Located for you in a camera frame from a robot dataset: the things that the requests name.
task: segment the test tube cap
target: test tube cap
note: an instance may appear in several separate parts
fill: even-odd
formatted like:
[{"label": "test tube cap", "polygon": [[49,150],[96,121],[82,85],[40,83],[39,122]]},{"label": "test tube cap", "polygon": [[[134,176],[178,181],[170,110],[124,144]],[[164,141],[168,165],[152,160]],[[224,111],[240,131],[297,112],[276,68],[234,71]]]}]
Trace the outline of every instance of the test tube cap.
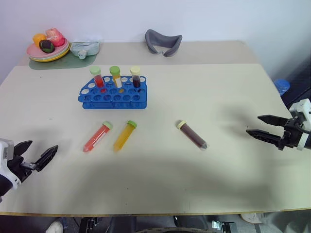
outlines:
[{"label": "test tube cap", "polygon": [[101,73],[101,68],[98,66],[92,66],[89,68],[89,71],[91,72],[91,74],[97,75]]},{"label": "test tube cap", "polygon": [[178,125],[177,125],[177,129],[180,130],[180,128],[185,124],[186,122],[184,120],[181,120]]},{"label": "test tube cap", "polygon": [[118,66],[110,67],[109,71],[112,75],[120,74],[120,68]]},{"label": "test tube cap", "polygon": [[140,75],[140,67],[134,66],[131,68],[131,74],[132,75]]},{"label": "test tube cap", "polygon": [[133,125],[134,128],[137,127],[137,124],[134,121],[132,121],[132,120],[129,120],[127,123],[130,124],[130,125]]},{"label": "test tube cap", "polygon": [[112,124],[110,124],[108,121],[104,121],[103,125],[108,127],[108,129],[110,129],[110,130],[112,129]]}]

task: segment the robotic arm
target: robotic arm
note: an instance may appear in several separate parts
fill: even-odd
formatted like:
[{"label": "robotic arm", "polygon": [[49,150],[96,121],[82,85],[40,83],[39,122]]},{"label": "robotic arm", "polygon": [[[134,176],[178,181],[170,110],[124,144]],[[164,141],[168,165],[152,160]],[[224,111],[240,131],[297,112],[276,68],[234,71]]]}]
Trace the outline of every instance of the robotic arm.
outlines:
[{"label": "robotic arm", "polygon": [[21,156],[32,141],[25,141],[14,146],[14,142],[0,138],[0,202],[2,196],[11,188],[17,189],[33,170],[41,171],[55,156],[58,145],[47,149],[35,163],[24,162]]},{"label": "robotic arm", "polygon": [[282,137],[270,134],[263,130],[246,130],[253,138],[274,144],[279,150],[284,147],[297,147],[311,149],[311,102],[309,99],[301,100],[290,107],[293,118],[287,119],[272,115],[259,116],[258,119],[269,125],[284,127]]}]

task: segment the test tube rack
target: test tube rack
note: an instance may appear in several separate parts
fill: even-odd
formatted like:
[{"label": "test tube rack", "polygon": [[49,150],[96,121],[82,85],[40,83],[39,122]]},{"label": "test tube rack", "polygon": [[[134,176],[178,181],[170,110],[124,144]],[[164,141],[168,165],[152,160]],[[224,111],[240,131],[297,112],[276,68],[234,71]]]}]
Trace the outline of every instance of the test tube rack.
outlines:
[{"label": "test tube rack", "polygon": [[103,76],[104,87],[91,79],[80,90],[78,101],[84,109],[144,109],[147,107],[146,77],[140,77],[140,87],[133,86],[132,76],[121,76],[122,87],[117,88],[112,76]]}]

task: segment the pink plate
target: pink plate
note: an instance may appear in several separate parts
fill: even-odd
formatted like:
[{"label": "pink plate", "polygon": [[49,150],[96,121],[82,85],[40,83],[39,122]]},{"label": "pink plate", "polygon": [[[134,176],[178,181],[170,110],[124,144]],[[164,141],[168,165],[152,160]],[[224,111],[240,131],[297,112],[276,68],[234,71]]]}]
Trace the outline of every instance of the pink plate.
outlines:
[{"label": "pink plate", "polygon": [[32,43],[27,48],[27,55],[29,57],[35,58],[35,59],[42,59],[42,58],[49,58],[52,56],[55,56],[59,53],[62,53],[67,47],[68,47],[69,41],[65,38],[65,42],[62,46],[55,47],[54,52],[51,53],[45,53],[41,49],[39,49],[34,43]]}]

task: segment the white wall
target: white wall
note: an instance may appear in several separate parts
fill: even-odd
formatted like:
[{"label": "white wall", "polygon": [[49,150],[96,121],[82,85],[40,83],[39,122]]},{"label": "white wall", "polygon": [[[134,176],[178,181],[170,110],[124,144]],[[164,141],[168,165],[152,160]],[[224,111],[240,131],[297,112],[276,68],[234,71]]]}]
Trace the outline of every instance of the white wall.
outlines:
[{"label": "white wall", "polygon": [[147,29],[184,41],[244,40],[267,73],[287,77],[311,51],[311,0],[2,0],[0,83],[35,33],[143,41]]}]

